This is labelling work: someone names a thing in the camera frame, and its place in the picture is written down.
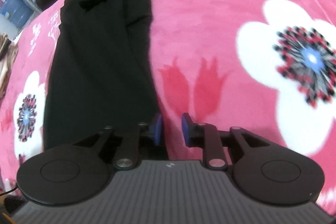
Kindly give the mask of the black garment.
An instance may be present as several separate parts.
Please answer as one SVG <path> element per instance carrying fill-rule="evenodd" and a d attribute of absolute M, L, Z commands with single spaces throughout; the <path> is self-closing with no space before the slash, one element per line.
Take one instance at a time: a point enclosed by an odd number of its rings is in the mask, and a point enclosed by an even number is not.
<path fill-rule="evenodd" d="M 159 113 L 149 61 L 151 0 L 66 0 L 60 19 L 44 148 L 151 122 Z"/>

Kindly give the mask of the stack of folded clothes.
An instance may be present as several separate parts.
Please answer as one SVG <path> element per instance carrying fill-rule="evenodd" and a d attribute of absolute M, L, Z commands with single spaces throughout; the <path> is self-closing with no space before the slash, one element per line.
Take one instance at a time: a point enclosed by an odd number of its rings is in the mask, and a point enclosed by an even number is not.
<path fill-rule="evenodd" d="M 0 84 L 1 99 L 5 96 L 9 83 L 12 67 L 18 54 L 18 46 L 12 42 L 7 34 L 1 34 L 1 63 L 0 63 Z"/>

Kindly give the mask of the pink floral blanket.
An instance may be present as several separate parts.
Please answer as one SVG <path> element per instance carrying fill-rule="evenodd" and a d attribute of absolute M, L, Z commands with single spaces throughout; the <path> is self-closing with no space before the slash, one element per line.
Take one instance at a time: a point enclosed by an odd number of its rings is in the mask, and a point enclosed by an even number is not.
<path fill-rule="evenodd" d="M 325 173 L 318 204 L 335 214 L 335 99 L 308 104 L 272 48 L 286 27 L 315 28 L 335 47 L 335 0 L 152 0 L 150 59 L 169 157 L 184 145 L 181 115 L 220 129 L 238 124 L 314 159 Z"/>

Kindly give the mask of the blue water jug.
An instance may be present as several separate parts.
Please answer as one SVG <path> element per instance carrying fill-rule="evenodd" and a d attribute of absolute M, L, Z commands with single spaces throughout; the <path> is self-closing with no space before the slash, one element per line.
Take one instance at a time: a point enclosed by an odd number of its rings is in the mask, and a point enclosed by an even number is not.
<path fill-rule="evenodd" d="M 24 0 L 5 0 L 1 6 L 1 14 L 17 29 L 22 29 L 33 13 Z"/>

